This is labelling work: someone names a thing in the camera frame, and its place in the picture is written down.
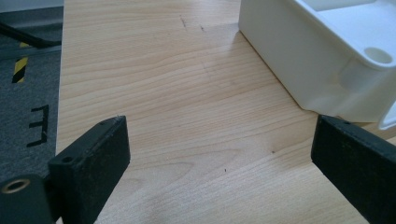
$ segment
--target wood grain surface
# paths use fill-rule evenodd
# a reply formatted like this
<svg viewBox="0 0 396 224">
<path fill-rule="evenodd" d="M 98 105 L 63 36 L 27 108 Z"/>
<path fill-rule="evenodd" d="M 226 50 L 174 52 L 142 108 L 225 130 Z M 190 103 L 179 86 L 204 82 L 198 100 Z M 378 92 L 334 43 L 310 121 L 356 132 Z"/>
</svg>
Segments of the wood grain surface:
<svg viewBox="0 0 396 224">
<path fill-rule="evenodd" d="M 239 32 L 239 7 L 65 1 L 57 150 L 128 119 L 132 162 L 97 223 L 366 223 L 311 162 L 317 114 Z"/>
</svg>

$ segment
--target screw hole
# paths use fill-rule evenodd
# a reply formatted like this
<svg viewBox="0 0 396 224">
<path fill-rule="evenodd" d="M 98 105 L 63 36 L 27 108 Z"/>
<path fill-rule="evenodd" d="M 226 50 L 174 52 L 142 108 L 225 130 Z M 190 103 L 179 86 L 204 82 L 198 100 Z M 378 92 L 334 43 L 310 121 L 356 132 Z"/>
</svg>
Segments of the screw hole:
<svg viewBox="0 0 396 224">
<path fill-rule="evenodd" d="M 30 184 L 29 179 L 18 179 L 5 185 L 1 191 L 5 194 L 15 193 L 26 188 L 29 184 Z"/>
<path fill-rule="evenodd" d="M 71 158 L 71 157 L 65 157 L 65 158 L 62 159 L 62 162 L 68 163 L 68 162 L 70 162 L 72 160 L 73 160 L 73 158 Z"/>
<path fill-rule="evenodd" d="M 367 48 L 364 52 L 370 59 L 377 63 L 391 63 L 393 61 L 392 57 L 382 49 Z"/>
</svg>

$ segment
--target yellow and black striped tape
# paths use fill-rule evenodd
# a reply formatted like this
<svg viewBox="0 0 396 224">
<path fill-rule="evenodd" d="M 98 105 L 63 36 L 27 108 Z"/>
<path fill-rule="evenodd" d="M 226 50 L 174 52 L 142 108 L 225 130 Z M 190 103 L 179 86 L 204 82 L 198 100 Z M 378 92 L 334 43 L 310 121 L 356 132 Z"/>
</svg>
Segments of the yellow and black striped tape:
<svg viewBox="0 0 396 224">
<path fill-rule="evenodd" d="M 20 44 L 21 48 L 25 48 L 28 46 L 29 45 L 25 43 Z M 27 65 L 27 57 L 20 58 L 15 62 L 15 69 L 14 69 L 14 76 L 12 77 L 12 83 L 19 83 L 24 81 L 26 65 Z"/>
</svg>

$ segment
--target white plastic container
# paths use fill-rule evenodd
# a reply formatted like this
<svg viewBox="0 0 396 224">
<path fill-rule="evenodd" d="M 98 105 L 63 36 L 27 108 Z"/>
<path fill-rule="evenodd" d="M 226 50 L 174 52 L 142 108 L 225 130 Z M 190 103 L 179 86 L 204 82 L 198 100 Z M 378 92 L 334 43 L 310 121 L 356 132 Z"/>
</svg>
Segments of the white plastic container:
<svg viewBox="0 0 396 224">
<path fill-rule="evenodd" d="M 396 126 L 396 0 L 242 0 L 239 28 L 302 108 Z"/>
</svg>

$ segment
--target dark gray carpet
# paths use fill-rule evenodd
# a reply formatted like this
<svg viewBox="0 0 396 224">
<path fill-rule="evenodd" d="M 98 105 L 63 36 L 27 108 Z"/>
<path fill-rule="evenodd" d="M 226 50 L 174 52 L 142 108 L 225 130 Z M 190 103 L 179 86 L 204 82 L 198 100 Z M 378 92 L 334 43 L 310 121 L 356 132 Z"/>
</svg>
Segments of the dark gray carpet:
<svg viewBox="0 0 396 224">
<path fill-rule="evenodd" d="M 61 40 L 62 28 L 57 23 L 20 30 Z M 0 35 L 0 50 L 19 44 Z M 30 55 L 24 81 L 12 83 L 17 60 L 0 60 L 0 182 L 16 175 L 44 177 L 55 155 L 61 52 Z"/>
</svg>

